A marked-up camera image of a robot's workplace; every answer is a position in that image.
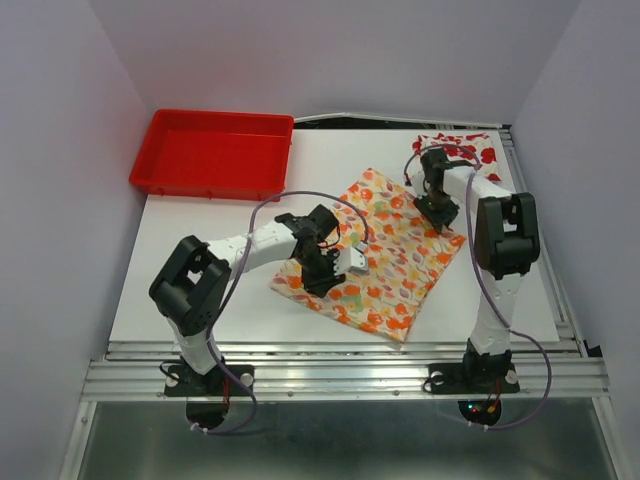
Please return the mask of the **orange floral print skirt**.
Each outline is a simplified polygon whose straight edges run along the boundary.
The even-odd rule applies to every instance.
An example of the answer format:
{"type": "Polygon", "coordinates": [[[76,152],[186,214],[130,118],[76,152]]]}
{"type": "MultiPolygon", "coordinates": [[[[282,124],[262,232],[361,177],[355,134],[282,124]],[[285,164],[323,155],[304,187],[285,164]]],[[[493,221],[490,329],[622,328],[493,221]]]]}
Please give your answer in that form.
{"type": "Polygon", "coordinates": [[[344,283],[317,298],[304,291],[301,267],[287,261],[270,288],[343,325],[402,343],[466,237],[451,229],[437,232],[413,204],[413,194],[372,168],[341,198],[351,205],[333,205],[336,248],[344,251],[362,239],[363,224],[354,213],[359,210],[368,225],[368,272],[348,273],[344,283]]]}

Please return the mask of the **red poppy print skirt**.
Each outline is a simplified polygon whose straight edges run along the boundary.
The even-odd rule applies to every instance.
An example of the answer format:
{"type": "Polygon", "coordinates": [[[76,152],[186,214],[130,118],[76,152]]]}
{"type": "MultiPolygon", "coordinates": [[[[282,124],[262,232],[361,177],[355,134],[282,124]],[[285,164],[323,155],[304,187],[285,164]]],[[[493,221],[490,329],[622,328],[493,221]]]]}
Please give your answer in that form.
{"type": "Polygon", "coordinates": [[[454,135],[440,132],[436,135],[421,134],[416,137],[411,147],[419,153],[427,146],[443,145],[446,155],[451,161],[467,161],[475,164],[472,153],[480,161],[480,173],[489,181],[499,184],[501,177],[497,163],[494,144],[487,133],[454,135]]]}

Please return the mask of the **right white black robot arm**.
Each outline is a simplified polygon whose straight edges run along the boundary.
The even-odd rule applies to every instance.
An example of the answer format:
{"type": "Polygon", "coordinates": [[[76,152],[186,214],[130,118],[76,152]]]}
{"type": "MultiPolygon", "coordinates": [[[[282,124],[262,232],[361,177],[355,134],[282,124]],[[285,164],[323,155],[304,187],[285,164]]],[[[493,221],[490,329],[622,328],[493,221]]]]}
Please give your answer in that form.
{"type": "Polygon", "coordinates": [[[438,233],[465,212],[481,296],[462,360],[429,365],[423,388],[435,395],[516,393],[510,337],[517,293],[540,255],[535,199],[484,178],[476,157],[452,160],[446,149],[437,144],[419,151],[421,170],[407,174],[405,183],[438,233]]]}

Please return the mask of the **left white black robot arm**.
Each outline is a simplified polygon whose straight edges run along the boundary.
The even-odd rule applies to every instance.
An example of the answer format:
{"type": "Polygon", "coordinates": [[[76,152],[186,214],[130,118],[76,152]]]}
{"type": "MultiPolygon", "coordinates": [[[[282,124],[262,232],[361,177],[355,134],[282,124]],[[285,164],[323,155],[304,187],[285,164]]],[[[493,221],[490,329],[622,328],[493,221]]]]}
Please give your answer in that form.
{"type": "Polygon", "coordinates": [[[159,313],[168,320],[180,347],[180,360],[161,372],[169,397],[247,393],[218,366],[211,331],[223,310],[224,295],[236,275],[281,260],[301,268],[304,292],[323,298],[346,280],[338,268],[340,251],[326,246],[339,231],[336,216],[322,205],[311,213],[281,214],[245,235],[204,242],[194,235],[177,244],[149,288],[159,313]]]}

